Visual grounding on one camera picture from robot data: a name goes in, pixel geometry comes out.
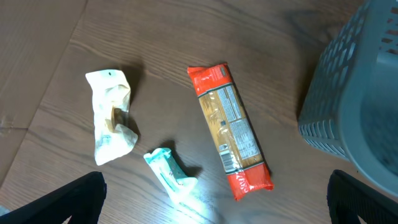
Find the grey plastic lattice basket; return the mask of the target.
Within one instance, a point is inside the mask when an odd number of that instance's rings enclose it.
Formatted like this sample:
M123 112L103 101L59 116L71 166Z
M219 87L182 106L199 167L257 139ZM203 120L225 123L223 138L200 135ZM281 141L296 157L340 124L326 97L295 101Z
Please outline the grey plastic lattice basket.
M397 1L365 1L322 52L298 130L397 195Z

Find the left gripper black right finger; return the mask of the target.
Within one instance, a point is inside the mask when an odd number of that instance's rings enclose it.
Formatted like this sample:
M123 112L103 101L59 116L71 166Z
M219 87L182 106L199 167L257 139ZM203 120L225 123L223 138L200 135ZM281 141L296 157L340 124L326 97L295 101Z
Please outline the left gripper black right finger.
M332 224L397 224L397 203L342 170L334 170L327 187Z

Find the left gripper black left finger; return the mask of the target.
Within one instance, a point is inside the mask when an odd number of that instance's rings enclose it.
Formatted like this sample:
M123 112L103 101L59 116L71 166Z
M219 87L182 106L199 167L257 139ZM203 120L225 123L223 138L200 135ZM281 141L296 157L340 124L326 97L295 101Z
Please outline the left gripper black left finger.
M101 172L90 172L21 208L1 216L1 224L98 223L107 194Z

